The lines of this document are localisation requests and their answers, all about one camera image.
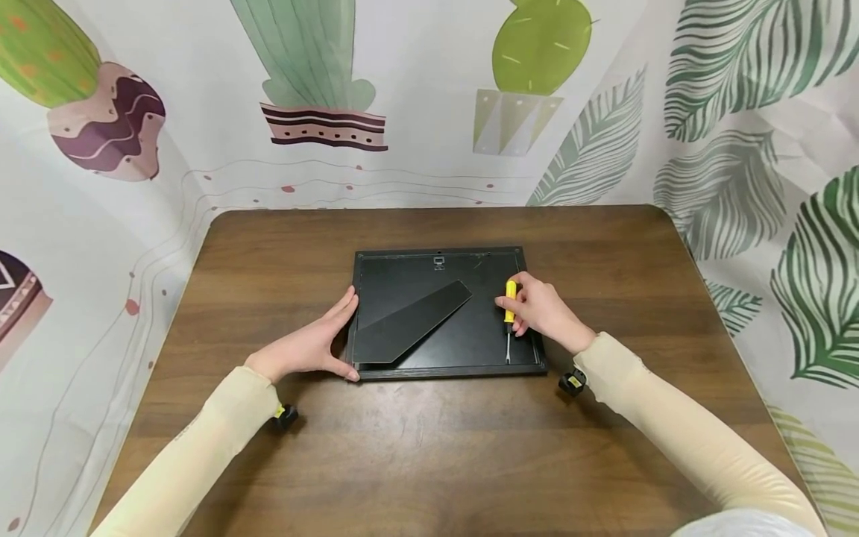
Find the wood grain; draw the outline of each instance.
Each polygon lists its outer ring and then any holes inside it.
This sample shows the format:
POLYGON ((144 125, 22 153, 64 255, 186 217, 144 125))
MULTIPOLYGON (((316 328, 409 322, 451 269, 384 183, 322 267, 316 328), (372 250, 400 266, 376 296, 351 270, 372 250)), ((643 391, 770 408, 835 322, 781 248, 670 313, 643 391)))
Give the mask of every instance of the wood grain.
MULTIPOLYGON (((212 225, 95 523, 248 353, 342 295, 356 250, 511 244, 585 322, 801 483, 655 208, 249 211, 212 225)), ((305 418, 264 428, 184 535, 667 535, 715 510, 625 420, 556 383, 289 378, 278 392, 305 418)))

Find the green cactus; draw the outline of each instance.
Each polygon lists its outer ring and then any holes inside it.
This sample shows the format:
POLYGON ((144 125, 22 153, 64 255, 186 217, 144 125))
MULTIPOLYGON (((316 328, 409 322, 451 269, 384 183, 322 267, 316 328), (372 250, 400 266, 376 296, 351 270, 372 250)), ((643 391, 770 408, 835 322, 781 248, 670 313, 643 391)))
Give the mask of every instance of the green cactus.
POLYGON ((373 84, 352 80, 355 0, 231 0, 270 80, 279 107, 364 112, 373 84))
POLYGON ((94 93, 101 59, 52 0, 0 0, 0 77, 54 108, 94 93))
POLYGON ((570 78, 590 44, 591 17, 578 0, 513 0, 492 48, 503 92, 551 95, 570 78))

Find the screwdriver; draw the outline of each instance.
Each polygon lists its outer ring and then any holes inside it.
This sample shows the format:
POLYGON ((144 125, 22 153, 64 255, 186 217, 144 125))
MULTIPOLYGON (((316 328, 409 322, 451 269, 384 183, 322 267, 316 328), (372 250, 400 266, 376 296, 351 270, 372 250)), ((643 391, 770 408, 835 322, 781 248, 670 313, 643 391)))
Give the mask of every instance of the screwdriver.
MULTIPOLYGON (((507 287, 504 290, 504 295, 507 298, 516 300, 516 282, 507 280, 507 287)), ((504 324, 507 325, 507 356, 504 358, 505 363, 510 363, 510 334, 513 333, 513 320, 515 315, 509 309, 504 310, 504 324)))

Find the beige sleeve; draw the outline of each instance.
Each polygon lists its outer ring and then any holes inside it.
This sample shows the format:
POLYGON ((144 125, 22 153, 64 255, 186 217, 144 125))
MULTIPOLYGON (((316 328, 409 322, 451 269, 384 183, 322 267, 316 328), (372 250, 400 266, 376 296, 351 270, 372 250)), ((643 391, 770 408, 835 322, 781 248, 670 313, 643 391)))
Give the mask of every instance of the beige sleeve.
POLYGON ((224 468, 280 403, 271 382, 234 369, 137 478, 93 537, 175 537, 224 468))
POLYGON ((826 535, 799 488, 719 418, 607 333, 574 357, 598 401, 628 419, 724 510, 752 508, 826 535))

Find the fabric backdrop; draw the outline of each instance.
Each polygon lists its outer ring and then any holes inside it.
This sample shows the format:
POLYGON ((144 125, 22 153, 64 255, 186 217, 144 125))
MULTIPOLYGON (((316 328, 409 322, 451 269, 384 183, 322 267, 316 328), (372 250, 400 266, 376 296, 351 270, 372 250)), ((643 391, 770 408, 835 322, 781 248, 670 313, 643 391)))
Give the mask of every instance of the fabric backdrop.
POLYGON ((856 12, 0 0, 0 531, 85 533, 223 212, 654 204, 859 534, 856 12))

